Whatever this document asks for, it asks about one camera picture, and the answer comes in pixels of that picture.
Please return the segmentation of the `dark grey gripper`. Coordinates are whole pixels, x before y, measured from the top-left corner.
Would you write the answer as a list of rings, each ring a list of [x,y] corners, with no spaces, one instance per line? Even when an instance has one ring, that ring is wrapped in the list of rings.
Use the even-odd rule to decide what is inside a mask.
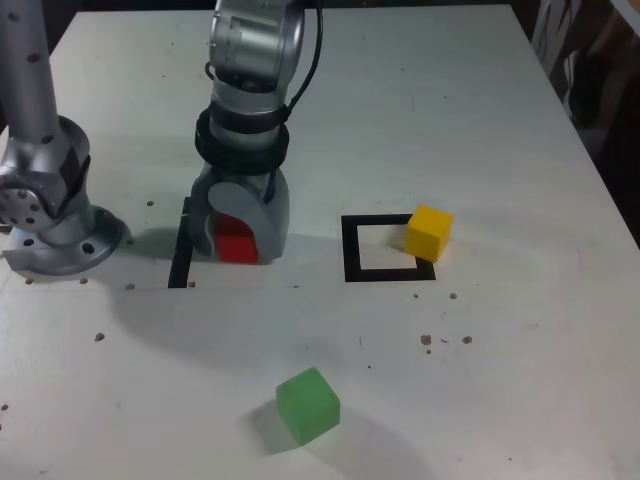
[[[281,171],[247,176],[203,169],[191,188],[190,239],[196,251],[213,256],[213,209],[242,221],[254,234],[259,258],[270,263],[283,254],[289,227],[289,188]]]

